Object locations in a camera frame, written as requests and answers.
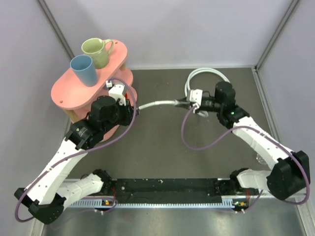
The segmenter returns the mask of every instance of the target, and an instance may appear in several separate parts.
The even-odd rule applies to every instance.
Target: white cable
[[[139,106],[139,110],[142,110],[142,109],[145,109],[145,108],[148,108],[148,107],[153,107],[153,106],[157,106],[157,105],[177,105],[177,101],[175,100],[168,100],[168,101],[155,101],[155,102],[150,102],[150,103],[147,103],[147,104],[144,104],[142,106]]]
[[[218,70],[215,70],[215,69],[212,69],[212,68],[199,68],[199,69],[195,69],[193,70],[189,75],[188,75],[188,78],[187,78],[187,81],[185,83],[185,88],[184,88],[184,93],[185,93],[185,96],[187,97],[187,94],[188,94],[188,91],[190,90],[190,81],[191,79],[200,74],[200,73],[213,73],[213,74],[216,74],[216,75],[219,75],[224,81],[226,82],[229,82],[230,81],[228,80],[228,78],[223,75],[221,72],[219,72]],[[208,113],[207,112],[204,112],[204,111],[200,111],[198,113],[201,117],[208,117]]]

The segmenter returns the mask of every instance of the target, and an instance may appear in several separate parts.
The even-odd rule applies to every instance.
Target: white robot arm
[[[233,134],[244,140],[267,163],[270,171],[241,169],[230,176],[241,188],[256,188],[271,192],[285,200],[310,183],[309,158],[303,152],[294,152],[273,139],[261,129],[250,115],[235,104],[235,90],[228,82],[216,85],[215,96],[203,97],[202,91],[191,90],[187,101],[194,112],[216,112],[218,120]]]
[[[115,84],[110,89],[109,96],[101,96],[93,102],[87,118],[71,126],[57,153],[39,177],[45,172],[47,174],[39,181],[36,179],[35,181],[38,182],[33,188],[30,188],[31,183],[28,187],[19,188],[15,192],[15,197],[20,199],[25,194],[25,191],[28,191],[27,195],[22,199],[22,204],[29,209],[29,212],[35,218],[45,224],[50,224],[69,205],[90,194],[100,191],[102,194],[108,194],[110,189],[115,186],[119,186],[119,189],[125,189],[125,184],[130,182],[130,180],[112,180],[102,170],[95,170],[88,177],[61,187],[62,182],[74,166],[87,155],[87,151],[74,158],[69,158],[69,156],[94,147],[103,139],[103,135],[114,126],[118,124],[130,124],[133,116],[133,108],[129,100],[125,99],[125,92],[124,85]],[[232,188],[239,188],[240,192],[242,189],[248,188],[267,190],[280,200],[284,200],[303,189],[306,186],[305,178],[301,175],[300,167],[296,166],[296,163],[292,161],[290,156],[292,154],[298,160],[301,168],[307,175],[308,182],[310,182],[308,156],[302,151],[295,153],[289,148],[280,145],[268,133],[262,130],[246,111],[235,104],[234,98],[235,91],[232,85],[227,82],[219,82],[216,86],[214,97],[202,97],[201,90],[191,90],[187,98],[185,98],[186,102],[179,101],[178,104],[182,107],[188,106],[187,108],[194,105],[194,112],[216,112],[220,123],[226,128],[231,129],[233,134],[249,144],[267,163],[270,171],[254,171],[245,168],[234,171],[230,176]],[[164,182],[161,185],[163,186],[162,189],[161,187],[152,187],[154,184],[151,184],[151,182],[155,181]],[[194,194],[191,190],[196,185],[205,183],[204,185],[197,186],[196,194],[199,194],[202,188],[209,191],[209,186],[212,186],[211,183],[213,183],[210,179],[197,179],[194,184],[192,184],[191,180],[187,180],[187,183],[182,179],[178,181],[180,181],[180,185],[178,190],[176,190],[176,194],[180,194],[181,190],[183,191],[183,195],[178,198],[181,201],[185,199],[183,197],[186,196],[185,194]],[[120,197],[128,202],[133,196],[132,193],[142,194],[142,197],[139,199],[153,199],[155,195],[158,195],[157,199],[160,201],[165,197],[164,194],[166,192],[178,187],[176,184],[177,182],[174,179],[170,181],[168,179],[131,180],[131,183],[129,183],[129,192],[121,190]],[[182,189],[181,186],[188,186],[191,193]],[[200,202],[207,202],[208,200],[207,194],[201,194]]]
[[[35,218],[50,224],[72,203],[90,194],[98,193],[106,187],[104,183],[111,180],[111,177],[101,170],[95,170],[86,178],[61,187],[70,171],[88,152],[78,154],[74,158],[63,159],[93,148],[114,126],[130,124],[133,107],[125,98],[125,94],[125,86],[116,83],[109,90],[109,96],[98,97],[92,103],[87,117],[72,124],[60,148],[38,178],[26,188],[19,188],[15,192],[15,197],[20,199],[28,190],[22,204],[28,207]]]

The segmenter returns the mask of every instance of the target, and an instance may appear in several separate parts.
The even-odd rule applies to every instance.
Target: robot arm
[[[236,181],[241,188],[267,190],[280,200],[285,200],[305,188],[306,183],[301,171],[288,153],[299,161],[310,182],[308,156],[303,151],[293,152],[260,128],[245,110],[235,104],[235,90],[232,84],[217,83],[214,97],[203,97],[199,89],[191,90],[187,101],[195,106],[195,113],[216,112],[220,123],[244,140],[267,163],[270,171],[241,169],[232,173],[231,180]]]
[[[86,118],[70,127],[60,148],[39,176],[44,172],[47,174],[29,190],[22,200],[22,204],[35,218],[45,224],[52,223],[69,205],[85,196],[99,192],[104,188],[104,183],[111,179],[106,172],[97,170],[80,181],[61,187],[70,171],[88,153],[79,154],[57,166],[55,164],[66,157],[93,148],[114,126],[130,124],[133,107],[125,98],[125,93],[123,84],[115,84],[109,90],[109,96],[100,96],[92,103],[91,111]],[[20,199],[30,185],[19,188],[15,192],[15,197]]]

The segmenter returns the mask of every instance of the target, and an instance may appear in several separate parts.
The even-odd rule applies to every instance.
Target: green mug
[[[105,45],[111,42],[109,50],[106,50]],[[105,41],[100,38],[90,38],[85,41],[81,49],[84,54],[92,57],[93,63],[96,69],[105,67],[109,62],[109,55],[114,47],[114,41],[112,39],[106,39]]]

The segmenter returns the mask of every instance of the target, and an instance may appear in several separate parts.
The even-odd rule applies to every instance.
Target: mug handle
[[[112,52],[113,47],[114,47],[114,41],[113,41],[112,39],[106,39],[106,40],[104,41],[104,43],[105,43],[104,46],[106,46],[106,44],[109,43],[109,42],[111,42],[112,45],[110,45],[110,48],[109,48],[108,51],[107,51],[108,54],[110,54],[110,53]]]

